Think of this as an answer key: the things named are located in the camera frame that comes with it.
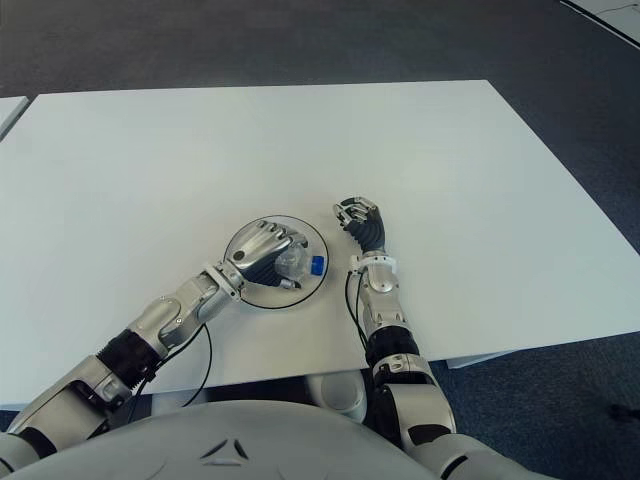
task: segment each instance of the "black joint cover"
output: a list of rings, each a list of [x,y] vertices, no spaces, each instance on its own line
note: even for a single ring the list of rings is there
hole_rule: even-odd
[[[160,362],[156,351],[131,330],[111,339],[97,357],[129,388],[155,372]]]
[[[412,353],[419,355],[418,345],[411,332],[404,327],[385,327],[369,337],[367,345],[367,363],[373,367],[389,355]]]

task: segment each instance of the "gray carpet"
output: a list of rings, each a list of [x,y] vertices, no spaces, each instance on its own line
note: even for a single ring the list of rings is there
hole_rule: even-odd
[[[640,52],[555,1],[1,5],[0,97],[486,78],[640,251]],[[461,431],[549,475],[637,479],[640,424],[606,406],[640,407],[638,352],[634,334],[434,368]]]

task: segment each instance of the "black cable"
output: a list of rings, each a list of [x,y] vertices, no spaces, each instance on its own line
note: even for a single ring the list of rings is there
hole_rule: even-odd
[[[202,380],[200,387],[191,396],[191,398],[187,400],[184,403],[184,405],[182,405],[182,408],[189,406],[189,404],[191,404],[191,402],[193,402],[196,399],[196,397],[200,394],[200,392],[204,388],[205,383],[207,383],[207,380],[209,379],[209,372],[211,372],[211,364],[213,363],[213,345],[211,344],[211,334],[209,333],[209,327],[207,327],[206,324],[202,324],[202,326],[204,327],[204,333],[207,334],[207,340],[209,340],[209,365],[207,365],[207,373],[204,374],[204,379]]]
[[[603,13],[607,13],[607,12],[615,12],[616,10],[624,10],[625,8],[629,8],[629,7],[637,7],[638,3],[630,3],[628,5],[624,5],[622,7],[616,7],[616,8],[607,8],[606,10],[602,10],[600,12],[596,12],[594,13],[594,15],[602,15]]]
[[[349,310],[349,315],[351,316],[351,319],[353,320],[353,323],[355,324],[356,328],[358,329],[358,337],[360,338],[360,343],[362,343],[362,348],[364,348],[364,351],[367,351],[367,336],[365,335],[365,333],[362,331],[362,328],[360,327],[360,322],[358,321],[356,315],[353,314],[353,310],[351,309],[351,302],[349,301],[349,281],[351,280],[352,277],[352,272],[349,271],[349,273],[347,273],[347,279],[344,282],[344,300],[347,304],[347,309]]]
[[[136,407],[138,406],[138,400],[140,400],[140,395],[142,394],[142,390],[147,386],[147,379],[145,378],[140,386],[138,387],[138,391],[136,392],[135,397],[131,400],[131,407],[129,407],[129,416],[127,417],[127,424],[131,423],[133,420],[133,414],[136,412]]]
[[[191,345],[193,343],[193,341],[196,339],[196,337],[200,334],[202,329],[205,328],[205,326],[206,325],[204,325],[204,324],[200,325],[198,330],[196,330],[196,332],[193,335],[191,335],[191,338],[189,340],[187,340],[187,343],[185,343],[183,346],[181,346],[178,350],[173,352],[171,355],[169,355],[164,360],[161,360],[158,363],[158,366],[156,367],[155,371],[153,372],[153,375],[155,375],[155,373],[158,370],[160,370],[160,367],[165,365],[171,359],[173,359],[173,358],[177,357],[178,355],[180,355],[189,345]],[[211,346],[211,337],[209,337],[209,345]],[[153,376],[149,376],[148,378],[145,378],[142,381],[142,383],[140,384],[140,386],[138,387],[138,391],[136,392],[135,397],[133,397],[133,400],[131,401],[131,407],[129,408],[129,416],[127,418],[127,423],[131,423],[131,420],[133,420],[133,415],[134,415],[134,413],[136,411],[136,407],[138,406],[138,400],[140,399],[140,395],[142,395],[142,390],[144,390],[144,387],[147,386],[147,383],[149,383],[152,378],[153,378]]]

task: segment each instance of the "robotic hand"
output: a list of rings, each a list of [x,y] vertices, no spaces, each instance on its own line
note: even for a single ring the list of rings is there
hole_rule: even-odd
[[[175,293],[153,301],[97,355],[20,412],[8,434],[0,434],[0,477],[108,430],[132,390],[155,376],[173,348],[239,301],[245,282],[280,286],[286,279],[276,273],[274,262],[295,244],[306,248],[307,240],[283,225],[256,221],[228,258],[204,265]]]

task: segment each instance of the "black rubber segment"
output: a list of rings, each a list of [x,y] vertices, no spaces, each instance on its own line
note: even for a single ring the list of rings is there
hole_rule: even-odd
[[[451,433],[444,425],[415,425],[409,429],[409,437],[414,445],[433,442],[442,435]]]
[[[31,445],[40,458],[48,457],[58,451],[51,440],[33,427],[25,428],[18,436]]]
[[[131,330],[112,338],[97,357],[129,388],[155,372],[160,362],[156,351]]]
[[[365,423],[376,433],[402,448],[398,410],[388,387],[377,388],[369,404]]]
[[[369,337],[367,344],[367,363],[373,367],[389,355],[413,353],[419,355],[418,345],[411,332],[403,327],[385,327]]]
[[[466,455],[462,455],[461,457],[456,458],[453,462],[449,464],[449,466],[447,466],[447,468],[444,469],[444,472],[442,472],[442,475],[440,475],[440,478],[442,480],[447,480],[447,478],[449,478],[449,476],[453,473],[453,471],[456,468],[458,468],[460,464],[466,462],[467,460],[469,460],[469,457],[467,457]]]

